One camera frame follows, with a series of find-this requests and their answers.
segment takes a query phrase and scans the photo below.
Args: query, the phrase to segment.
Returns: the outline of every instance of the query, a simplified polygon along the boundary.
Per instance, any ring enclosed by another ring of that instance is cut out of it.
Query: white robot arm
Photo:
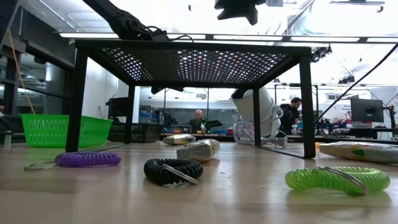
[[[283,148],[287,144],[287,138],[277,139],[280,119],[283,115],[282,109],[274,103],[265,87],[259,90],[260,97],[260,122],[262,144],[273,143]],[[241,116],[234,125],[234,138],[240,144],[254,144],[254,115],[253,115],[253,91],[247,90],[244,94],[239,94],[236,90],[232,94],[232,100],[239,110]]]

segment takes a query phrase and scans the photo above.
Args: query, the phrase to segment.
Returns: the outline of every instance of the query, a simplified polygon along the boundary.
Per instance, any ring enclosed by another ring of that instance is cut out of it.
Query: green coiled keychain
[[[285,176],[292,189],[323,188],[339,190],[351,195],[379,192],[390,185],[390,177],[383,171],[359,167],[317,167],[297,169]]]

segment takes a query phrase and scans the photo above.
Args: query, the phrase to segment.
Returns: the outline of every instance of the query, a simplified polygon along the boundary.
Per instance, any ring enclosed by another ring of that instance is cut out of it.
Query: wooden workbench
[[[161,187],[142,170],[153,158],[176,158],[177,147],[162,142],[113,149],[117,167],[24,172],[50,149],[15,145],[0,149],[0,223],[396,223],[398,167],[338,159],[324,154],[309,160],[221,143],[203,164],[198,185]],[[291,151],[302,150],[294,144]],[[315,166],[359,166],[386,171],[384,192],[353,197],[331,190],[290,190],[285,174]]]

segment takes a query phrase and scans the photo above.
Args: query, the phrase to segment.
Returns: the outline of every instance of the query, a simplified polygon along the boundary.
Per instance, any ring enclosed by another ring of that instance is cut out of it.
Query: black plastic basket
[[[124,142],[125,123],[113,122],[109,131],[108,140],[112,142]],[[163,124],[136,123],[131,127],[131,142],[147,143],[160,140]]]

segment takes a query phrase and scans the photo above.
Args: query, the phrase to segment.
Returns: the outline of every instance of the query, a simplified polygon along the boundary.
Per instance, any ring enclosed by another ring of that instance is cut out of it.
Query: plastic bag
[[[177,159],[198,162],[209,161],[220,149],[220,143],[214,139],[191,142],[177,149]]]
[[[320,152],[344,159],[398,163],[398,146],[370,142],[334,142],[319,145]]]
[[[163,138],[164,144],[182,145],[196,141],[196,138],[189,134],[176,134]]]

